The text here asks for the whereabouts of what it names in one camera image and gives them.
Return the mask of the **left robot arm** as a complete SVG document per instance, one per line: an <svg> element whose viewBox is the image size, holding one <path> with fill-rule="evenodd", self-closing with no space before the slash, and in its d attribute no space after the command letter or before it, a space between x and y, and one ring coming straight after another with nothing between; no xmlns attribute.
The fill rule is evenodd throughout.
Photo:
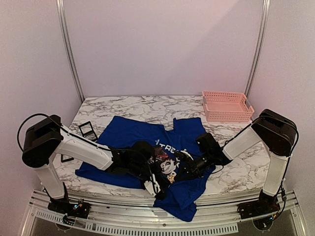
<svg viewBox="0 0 315 236"><path fill-rule="evenodd" d="M17 140L22 161L33 168L54 205L62 213L70 213L72 200L66 197L66 186L51 164L57 154L88 163L101 171L129 173L143 182L144 188L156 199L166 198L169 184L161 170L150 163L156 159L155 149L145 141L127 148L113 148L95 143L71 132L58 115L42 114L44 119L26 130L24 142Z"/></svg>

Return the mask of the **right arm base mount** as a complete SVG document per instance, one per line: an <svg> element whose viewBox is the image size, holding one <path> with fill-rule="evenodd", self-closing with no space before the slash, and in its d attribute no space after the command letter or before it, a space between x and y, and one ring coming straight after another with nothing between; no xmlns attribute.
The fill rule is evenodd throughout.
<svg viewBox="0 0 315 236"><path fill-rule="evenodd" d="M240 214L241 219L253 218L263 215L271 215L270 219L275 220L284 211L286 204L286 194L281 197L283 207L280 207L277 196L269 196L260 193L258 200L245 202L237 205L237 212Z"/></svg>

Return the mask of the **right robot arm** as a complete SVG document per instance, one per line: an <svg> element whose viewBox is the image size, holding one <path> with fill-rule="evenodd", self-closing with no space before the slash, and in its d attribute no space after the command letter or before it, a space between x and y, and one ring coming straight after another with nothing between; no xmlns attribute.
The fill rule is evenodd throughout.
<svg viewBox="0 0 315 236"><path fill-rule="evenodd" d="M265 109L223 145L211 133L199 135L195 140L201 152L198 157L193 157L191 152L177 151L175 155L183 165L175 181L202 178L211 167L224 167L235 160L249 157L251 160L247 163L250 167L261 165L264 168L262 189L254 210L258 214L265 214L277 200L298 140L298 128L293 121Z"/></svg>

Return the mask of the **sparkly flower brooch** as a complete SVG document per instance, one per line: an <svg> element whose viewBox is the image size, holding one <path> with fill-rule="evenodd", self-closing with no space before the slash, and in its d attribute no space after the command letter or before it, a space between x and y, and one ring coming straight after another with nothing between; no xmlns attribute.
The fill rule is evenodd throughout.
<svg viewBox="0 0 315 236"><path fill-rule="evenodd" d="M176 172L171 172L166 176L170 184L173 184L175 182L176 175L177 175Z"/></svg>

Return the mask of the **blue printed t-shirt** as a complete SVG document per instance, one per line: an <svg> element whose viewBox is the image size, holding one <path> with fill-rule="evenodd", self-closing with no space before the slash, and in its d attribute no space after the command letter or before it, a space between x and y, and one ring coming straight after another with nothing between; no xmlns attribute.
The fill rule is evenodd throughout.
<svg viewBox="0 0 315 236"><path fill-rule="evenodd" d="M215 167L211 166L204 171L201 178L177 181L175 177L184 163L176 158L174 153L177 150L184 150L200 156L201 152L195 140L205 132L200 118L175 118L173 129L167 131L161 124L115 116L102 132L97 143L114 149L129 148L138 141L145 141L152 145L156 150L161 176L166 181L166 198L155 200L154 206L183 221L190 222L196 214L194 202L204 193L207 179Z"/></svg>

